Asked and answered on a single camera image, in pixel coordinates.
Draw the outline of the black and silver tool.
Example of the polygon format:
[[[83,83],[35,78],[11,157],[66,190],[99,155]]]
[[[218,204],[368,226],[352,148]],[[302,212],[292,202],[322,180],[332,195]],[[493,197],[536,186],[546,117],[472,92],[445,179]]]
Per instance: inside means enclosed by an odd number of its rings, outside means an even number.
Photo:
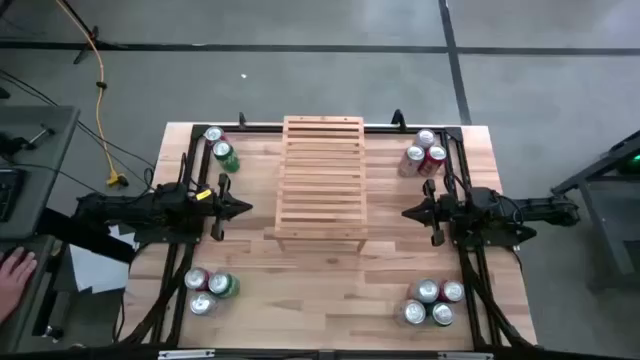
[[[37,143],[45,136],[55,135],[56,131],[52,128],[41,125],[42,130],[30,139],[24,137],[14,137],[0,132],[0,157],[10,158],[21,150],[34,150]]]

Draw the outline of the silver Diet Coke can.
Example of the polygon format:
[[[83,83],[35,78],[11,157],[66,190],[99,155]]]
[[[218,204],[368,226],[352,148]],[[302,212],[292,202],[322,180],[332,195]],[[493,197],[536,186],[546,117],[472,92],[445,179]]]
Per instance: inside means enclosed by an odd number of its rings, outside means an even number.
[[[398,174],[403,177],[415,176],[425,158],[425,150],[417,145],[409,146],[398,165]]]
[[[197,316],[204,316],[214,311],[218,300],[208,292],[194,293],[189,300],[190,311]]]
[[[433,279],[420,279],[408,290],[408,296],[423,304],[431,304],[438,300],[440,285]]]
[[[427,317],[426,308],[417,300],[405,300],[399,305],[396,317],[404,324],[418,326],[423,324]]]
[[[414,144],[425,150],[428,150],[435,143],[436,143],[436,135],[430,129],[419,130],[414,139]]]

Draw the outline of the white paper sheets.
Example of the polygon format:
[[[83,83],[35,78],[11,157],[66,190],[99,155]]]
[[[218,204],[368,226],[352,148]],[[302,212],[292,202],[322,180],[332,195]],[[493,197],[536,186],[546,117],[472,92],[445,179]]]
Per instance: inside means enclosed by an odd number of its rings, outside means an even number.
[[[69,246],[74,279],[78,291],[92,294],[126,287],[130,265],[95,254],[75,245]]]

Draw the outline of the wooden slatted shelf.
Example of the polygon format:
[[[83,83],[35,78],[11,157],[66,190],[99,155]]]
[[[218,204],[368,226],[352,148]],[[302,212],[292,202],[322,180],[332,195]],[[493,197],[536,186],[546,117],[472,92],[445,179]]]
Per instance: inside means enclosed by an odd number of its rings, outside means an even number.
[[[280,250],[360,253],[366,184],[361,117],[285,117],[273,230]]]

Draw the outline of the red Coca-Cola can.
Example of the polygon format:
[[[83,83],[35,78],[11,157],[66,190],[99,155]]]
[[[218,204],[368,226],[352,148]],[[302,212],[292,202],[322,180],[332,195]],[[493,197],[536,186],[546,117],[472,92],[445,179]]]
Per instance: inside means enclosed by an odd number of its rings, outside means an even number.
[[[213,147],[216,143],[221,141],[226,141],[226,133],[219,126],[210,126],[203,134],[203,137],[206,140],[206,143]]]
[[[438,300],[446,303],[457,303],[464,299],[464,285],[455,280],[445,280],[439,285]]]
[[[202,292],[209,290],[210,272],[201,267],[189,269],[184,275],[185,286],[193,291]]]
[[[434,176],[441,165],[446,161],[447,152],[440,145],[433,145],[425,152],[425,158],[419,168],[419,174],[424,177]]]

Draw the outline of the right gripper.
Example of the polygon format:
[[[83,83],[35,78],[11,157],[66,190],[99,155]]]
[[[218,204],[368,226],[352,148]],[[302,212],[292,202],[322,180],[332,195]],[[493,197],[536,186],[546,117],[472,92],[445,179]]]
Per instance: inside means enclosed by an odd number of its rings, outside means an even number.
[[[423,192],[425,200],[427,201],[427,211],[430,213],[428,216],[429,225],[433,228],[431,243],[433,246],[441,246],[445,242],[445,235],[444,231],[440,227],[440,223],[451,219],[454,210],[454,196],[446,193],[440,195],[439,198],[436,198],[435,190],[435,181],[433,179],[427,179],[423,184]],[[403,210],[401,215],[405,218],[423,224],[423,214],[419,213],[422,212],[423,209],[424,202],[421,202],[416,206]]]

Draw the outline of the green Sprite can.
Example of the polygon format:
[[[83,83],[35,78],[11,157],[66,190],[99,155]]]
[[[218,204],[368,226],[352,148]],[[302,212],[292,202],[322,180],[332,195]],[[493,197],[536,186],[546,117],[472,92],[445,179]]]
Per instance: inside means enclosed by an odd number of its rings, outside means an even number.
[[[228,272],[214,272],[209,277],[209,291],[218,298],[232,298],[238,295],[240,281]]]
[[[428,305],[427,315],[434,325],[440,327],[452,325],[455,319],[454,310],[449,304],[443,302],[435,302]]]
[[[215,159],[227,173],[235,173],[240,169],[239,158],[233,146],[226,141],[217,142],[212,149]]]

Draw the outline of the grey metal cart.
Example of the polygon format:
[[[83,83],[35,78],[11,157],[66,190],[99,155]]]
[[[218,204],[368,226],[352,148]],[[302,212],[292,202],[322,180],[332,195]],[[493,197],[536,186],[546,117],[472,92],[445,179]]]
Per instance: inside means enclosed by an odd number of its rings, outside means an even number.
[[[582,196],[608,264],[593,287],[640,291],[640,130],[551,192],[565,194],[574,189]]]

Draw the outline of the black keyboard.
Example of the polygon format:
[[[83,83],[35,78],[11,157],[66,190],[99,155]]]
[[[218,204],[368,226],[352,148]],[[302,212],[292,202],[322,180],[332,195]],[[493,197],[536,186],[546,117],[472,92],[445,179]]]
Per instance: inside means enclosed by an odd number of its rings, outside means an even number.
[[[0,222],[8,222],[21,193],[25,171],[0,168]]]

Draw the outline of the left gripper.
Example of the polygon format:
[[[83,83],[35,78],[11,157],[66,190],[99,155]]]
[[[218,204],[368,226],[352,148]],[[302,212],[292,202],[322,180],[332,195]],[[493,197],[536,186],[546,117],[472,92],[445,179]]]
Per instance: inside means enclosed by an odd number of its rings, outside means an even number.
[[[210,235],[214,240],[222,241],[224,239],[222,221],[224,220],[224,215],[226,214],[226,195],[228,193],[228,190],[230,189],[230,179],[226,173],[222,173],[219,175],[218,187],[218,192],[215,192],[211,188],[203,188],[197,191],[197,193],[202,192],[206,189],[210,189],[212,191],[212,194],[209,197],[203,199],[202,201],[197,200],[197,209],[200,216],[214,218],[214,223],[211,227]],[[250,203],[236,199],[233,196],[228,197],[228,203],[230,205],[233,205],[229,208],[228,214],[230,216],[238,216],[253,209],[253,206]]]

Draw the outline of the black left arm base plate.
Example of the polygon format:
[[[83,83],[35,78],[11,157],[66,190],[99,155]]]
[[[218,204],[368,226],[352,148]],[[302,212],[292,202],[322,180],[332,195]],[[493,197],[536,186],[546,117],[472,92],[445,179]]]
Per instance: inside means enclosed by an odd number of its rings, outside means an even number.
[[[134,240],[138,243],[198,244],[201,235],[169,228],[139,229],[135,231]]]

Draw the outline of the person's hand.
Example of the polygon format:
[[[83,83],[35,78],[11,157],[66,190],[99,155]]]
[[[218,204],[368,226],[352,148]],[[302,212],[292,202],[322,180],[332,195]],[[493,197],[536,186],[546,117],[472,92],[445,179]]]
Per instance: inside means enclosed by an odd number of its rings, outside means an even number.
[[[0,325],[18,307],[37,264],[34,252],[17,247],[0,265]]]

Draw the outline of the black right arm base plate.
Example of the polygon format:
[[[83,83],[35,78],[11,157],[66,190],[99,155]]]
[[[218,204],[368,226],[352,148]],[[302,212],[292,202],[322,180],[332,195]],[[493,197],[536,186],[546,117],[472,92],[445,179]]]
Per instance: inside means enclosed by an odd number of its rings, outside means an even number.
[[[468,229],[452,226],[450,236],[458,244],[466,247],[476,246],[519,246],[537,235],[533,228],[521,225],[499,225],[497,227],[485,227]]]

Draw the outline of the black tripod stand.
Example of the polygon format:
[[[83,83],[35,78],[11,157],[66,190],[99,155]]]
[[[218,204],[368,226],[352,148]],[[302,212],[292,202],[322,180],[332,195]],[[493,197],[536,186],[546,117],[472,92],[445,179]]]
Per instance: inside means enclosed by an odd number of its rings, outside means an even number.
[[[107,46],[121,48],[121,45],[119,44],[101,40],[99,27],[93,26],[92,28],[89,28],[84,20],[80,17],[80,15],[71,6],[68,0],[56,0],[56,3],[85,36],[85,44],[76,55],[73,61],[74,65],[79,65],[88,56],[89,52],[93,50],[92,46],[95,46],[96,48],[98,48],[99,46],[102,46],[104,48],[106,48]]]

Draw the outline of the black diagonal beam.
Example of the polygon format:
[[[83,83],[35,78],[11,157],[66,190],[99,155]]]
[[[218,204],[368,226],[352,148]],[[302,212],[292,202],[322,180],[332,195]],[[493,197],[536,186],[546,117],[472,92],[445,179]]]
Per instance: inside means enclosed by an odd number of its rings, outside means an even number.
[[[131,245],[49,208],[42,212],[36,232],[121,263],[130,264],[135,257]]]

